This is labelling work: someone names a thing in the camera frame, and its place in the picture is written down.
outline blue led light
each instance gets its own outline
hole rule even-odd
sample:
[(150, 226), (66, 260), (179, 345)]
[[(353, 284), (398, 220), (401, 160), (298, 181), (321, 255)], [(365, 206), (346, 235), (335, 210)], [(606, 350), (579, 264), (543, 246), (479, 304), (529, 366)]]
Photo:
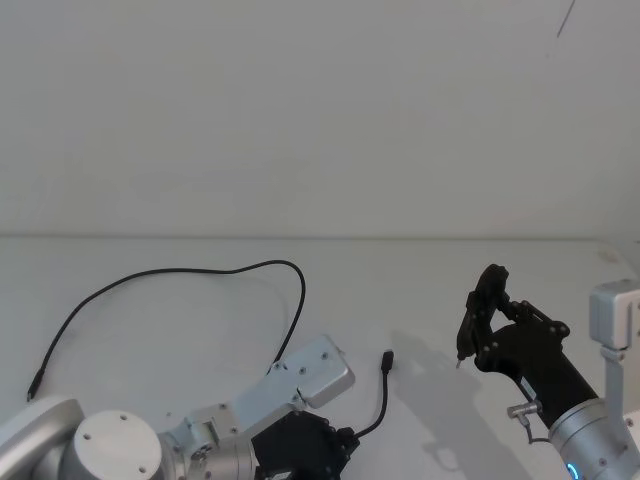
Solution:
[(571, 478), (573, 480), (580, 480), (580, 475), (578, 475), (578, 469), (574, 467), (572, 464), (567, 463), (567, 470), (571, 473)]

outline black cable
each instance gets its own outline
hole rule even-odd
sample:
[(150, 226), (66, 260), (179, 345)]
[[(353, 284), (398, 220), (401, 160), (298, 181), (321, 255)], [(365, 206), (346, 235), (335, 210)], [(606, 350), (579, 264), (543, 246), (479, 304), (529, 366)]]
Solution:
[(387, 382), (387, 377), (389, 376), (389, 370), (393, 366), (393, 351), (387, 350), (382, 355), (382, 365), (380, 365), (380, 369), (382, 370), (382, 406), (380, 407), (380, 414), (378, 418), (376, 418), (375, 422), (373, 422), (370, 426), (365, 428), (364, 430), (355, 434), (356, 438), (362, 438), (365, 435), (373, 432), (376, 428), (380, 426), (382, 420), (384, 419), (385, 414), (387, 413), (387, 400), (389, 399), (389, 385)]
[(266, 262), (260, 262), (254, 265), (249, 265), (247, 267), (242, 267), (242, 268), (236, 268), (233, 270), (212, 270), (207, 268), (158, 268), (155, 270), (145, 270), (143, 272), (138, 272), (138, 273), (128, 275), (124, 278), (121, 278), (120, 280), (117, 280), (107, 285), (104, 288), (101, 288), (97, 292), (94, 292), (91, 295), (89, 295), (87, 298), (85, 298), (82, 302), (78, 304), (76, 308), (73, 309), (73, 311), (69, 314), (67, 319), (64, 321), (64, 323), (58, 330), (58, 333), (56, 333), (56, 336), (53, 338), (51, 345), (49, 345), (49, 349), (47, 350), (47, 353), (44, 356), (42, 365), (40, 365), (40, 368), (36, 372), (36, 375), (33, 378), (33, 381), (31, 382), (31, 386), (27, 391), (27, 402), (33, 400), (36, 393), (38, 393), (38, 388), (40, 388), (40, 384), (42, 383), (42, 379), (44, 377), (45, 370), (47, 369), (47, 364), (49, 363), (49, 360), (51, 359), (51, 355), (53, 354), (53, 350), (56, 348), (56, 345), (60, 341), (60, 338), (62, 337), (62, 334), (64, 333), (64, 331), (69, 326), (69, 323), (71, 323), (71, 320), (73, 320), (73, 318), (87, 303), (89, 303), (91, 300), (95, 299), (96, 297), (99, 297), (103, 293), (108, 292), (112, 288), (115, 288), (118, 285), (128, 282), (129, 280), (134, 280), (140, 277), (146, 277), (148, 275), (158, 275), (162, 273), (201, 273), (206, 275), (235, 275), (238, 273), (248, 272), (249, 270), (255, 270), (258, 268), (266, 267), (268, 265), (285, 265), (287, 267), (290, 267), (298, 274), (298, 277), (300, 278), (300, 300), (298, 301), (298, 308), (296, 310), (295, 315), (293, 316), (293, 321), (289, 326), (289, 330), (287, 331), (287, 334), (284, 340), (282, 341), (282, 345), (280, 346), (280, 349), (278, 350), (278, 353), (276, 354), (273, 360), (274, 363), (277, 362), (278, 360), (280, 360), (280, 358), (282, 357), (282, 354), (287, 348), (287, 345), (289, 344), (289, 340), (291, 340), (291, 336), (293, 335), (293, 331), (295, 330), (296, 325), (298, 324), (300, 314), (302, 313), (302, 307), (304, 306), (304, 299), (307, 293), (307, 284), (304, 279), (304, 275), (302, 274), (302, 270), (300, 270), (300, 267), (298, 267), (295, 263), (290, 262), (288, 260), (267, 260)]
[(531, 445), (532, 443), (551, 443), (548, 438), (533, 438), (530, 425), (525, 425), (524, 429), (527, 431), (527, 439), (529, 440), (529, 445)]

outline white table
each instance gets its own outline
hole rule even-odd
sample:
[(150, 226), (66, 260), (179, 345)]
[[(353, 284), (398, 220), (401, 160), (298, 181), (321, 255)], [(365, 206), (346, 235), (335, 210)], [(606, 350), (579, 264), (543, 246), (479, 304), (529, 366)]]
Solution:
[[(87, 294), (148, 268), (232, 268), (297, 262), (308, 297), (291, 347), (328, 333), (346, 351), (355, 387), (319, 413), (367, 426), (380, 399), (379, 358), (396, 352), (382, 427), (363, 439), (345, 480), (567, 478), (552, 447), (528, 446), (507, 406), (521, 394), (467, 361), (455, 335), (467, 292), (492, 262), (508, 291), (569, 324), (566, 352), (597, 391), (603, 361), (588, 338), (588, 294), (634, 274), (595, 242), (0, 239), (0, 421), (24, 406), (53, 334)], [(231, 398), (260, 378), (298, 296), (297, 277), (269, 267), (237, 277), (166, 275), (90, 304), (53, 356), (39, 396), (69, 394), (85, 412), (122, 408), (157, 430), (189, 410)], [(541, 423), (534, 434), (543, 435)]]

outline white wall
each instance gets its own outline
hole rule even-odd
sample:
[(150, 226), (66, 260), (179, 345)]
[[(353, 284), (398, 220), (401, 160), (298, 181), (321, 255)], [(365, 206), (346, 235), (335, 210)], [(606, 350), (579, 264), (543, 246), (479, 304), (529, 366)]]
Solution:
[(640, 2), (0, 2), (0, 233), (640, 234)]

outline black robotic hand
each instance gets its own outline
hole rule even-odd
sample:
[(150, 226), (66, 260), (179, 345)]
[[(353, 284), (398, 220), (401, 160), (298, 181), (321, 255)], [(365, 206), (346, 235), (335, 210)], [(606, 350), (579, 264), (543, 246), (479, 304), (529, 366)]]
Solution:
[[(480, 371), (511, 378), (529, 402), (540, 405), (537, 413), (549, 428), (564, 412), (597, 395), (562, 352), (569, 327), (529, 302), (512, 302), (505, 292), (508, 276), (504, 267), (489, 265), (469, 293), (457, 337), (458, 360), (475, 355)], [(496, 310), (513, 324), (494, 332)]]

